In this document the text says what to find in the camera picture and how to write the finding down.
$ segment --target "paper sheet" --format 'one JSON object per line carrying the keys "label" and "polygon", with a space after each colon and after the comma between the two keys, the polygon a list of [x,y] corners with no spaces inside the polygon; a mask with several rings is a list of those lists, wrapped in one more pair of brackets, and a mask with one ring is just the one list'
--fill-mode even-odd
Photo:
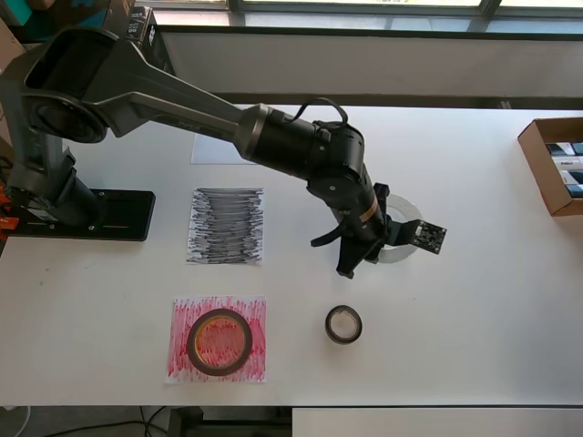
{"label": "paper sheet", "polygon": [[[243,367],[231,375],[213,377],[194,368],[186,352],[186,341],[194,322],[210,310],[227,308],[237,311],[251,327],[251,355]],[[166,367],[167,383],[182,382],[263,382],[265,381],[267,302],[263,296],[195,297],[174,300],[170,345]]]}
{"label": "paper sheet", "polygon": [[263,188],[197,188],[187,262],[251,264],[263,258]]}

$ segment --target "orange clamp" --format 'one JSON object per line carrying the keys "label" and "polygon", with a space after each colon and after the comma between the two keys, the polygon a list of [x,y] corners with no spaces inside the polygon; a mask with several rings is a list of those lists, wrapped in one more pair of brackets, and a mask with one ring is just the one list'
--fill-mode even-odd
{"label": "orange clamp", "polygon": [[18,226],[19,218],[16,217],[0,217],[0,229],[15,230]]}
{"label": "orange clamp", "polygon": [[4,190],[0,188],[0,205],[3,203],[10,203],[10,199],[4,194]]}

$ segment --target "cable on floor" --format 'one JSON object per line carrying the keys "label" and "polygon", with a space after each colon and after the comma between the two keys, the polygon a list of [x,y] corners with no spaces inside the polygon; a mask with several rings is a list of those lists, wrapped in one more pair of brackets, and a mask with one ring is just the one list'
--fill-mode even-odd
{"label": "cable on floor", "polygon": [[[139,415],[141,416],[142,421],[145,422],[146,421],[146,416],[144,416],[144,409],[141,406],[139,407]],[[152,437],[152,434],[149,432],[149,429],[148,429],[148,426],[147,425],[144,427],[144,430],[145,430],[145,432],[148,433],[148,437]]]}
{"label": "cable on floor", "polygon": [[26,426],[28,424],[28,421],[30,420],[30,411],[32,410],[32,408],[31,407],[26,407],[26,408],[27,408],[27,411],[26,411],[26,419],[25,419],[25,422],[20,427],[20,430],[15,434],[15,437],[18,437],[20,434],[22,434],[22,431],[25,430],[25,428],[26,428]]}
{"label": "cable on floor", "polygon": [[146,426],[146,427],[151,427],[151,428],[153,428],[155,430],[158,430],[160,432],[164,432],[165,434],[168,434],[168,431],[166,431],[164,428],[162,428],[161,426],[157,426],[154,423],[150,423],[149,421],[148,422],[143,422],[143,421],[127,421],[127,422],[105,423],[103,425],[83,426],[81,428],[74,428],[72,430],[55,432],[53,434],[45,435],[44,437],[58,437],[60,435],[72,434],[73,432],[88,431],[88,430],[97,430],[97,429],[100,429],[100,428],[114,428],[116,426],[125,426],[125,425],[143,425],[143,426]]}
{"label": "cable on floor", "polygon": [[149,434],[149,427],[150,426],[154,426],[153,422],[154,422],[154,418],[162,411],[164,410],[166,407],[160,407],[156,410],[156,412],[154,412],[154,414],[152,414],[149,417],[148,423],[146,423],[146,428],[144,428],[144,437],[148,437]]}

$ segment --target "roll of tape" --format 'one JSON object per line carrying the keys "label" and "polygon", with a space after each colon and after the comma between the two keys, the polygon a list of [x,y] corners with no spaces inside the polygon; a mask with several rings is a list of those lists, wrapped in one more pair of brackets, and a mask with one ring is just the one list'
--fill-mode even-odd
{"label": "roll of tape", "polygon": [[[396,194],[390,194],[387,198],[386,213],[391,216],[392,219],[398,221],[420,220],[423,218],[421,211],[413,203],[406,198],[397,196]],[[417,248],[410,244],[406,246],[397,246],[395,248],[384,246],[379,253],[378,262],[382,262],[383,264],[393,264],[409,258],[416,250]]]}
{"label": "roll of tape", "polygon": [[346,305],[332,308],[326,316],[326,334],[338,344],[357,341],[363,333],[363,321],[358,313]]}
{"label": "roll of tape", "polygon": [[[239,336],[242,336],[242,341],[238,341]],[[252,343],[251,327],[238,312],[211,310],[192,325],[187,340],[187,354],[192,365],[202,373],[227,376],[245,364],[251,354]],[[235,349],[240,351],[233,356]]]}

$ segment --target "black mounting plate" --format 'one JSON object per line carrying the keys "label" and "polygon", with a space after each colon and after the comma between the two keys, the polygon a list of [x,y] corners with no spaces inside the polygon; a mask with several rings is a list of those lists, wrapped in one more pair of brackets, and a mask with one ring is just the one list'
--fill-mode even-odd
{"label": "black mounting plate", "polygon": [[92,189],[91,191],[101,201],[106,202],[106,214],[101,224],[72,227],[41,220],[24,208],[12,208],[10,216],[20,218],[20,222],[15,230],[5,231],[5,234],[52,239],[146,240],[156,201],[154,193],[119,189]]}

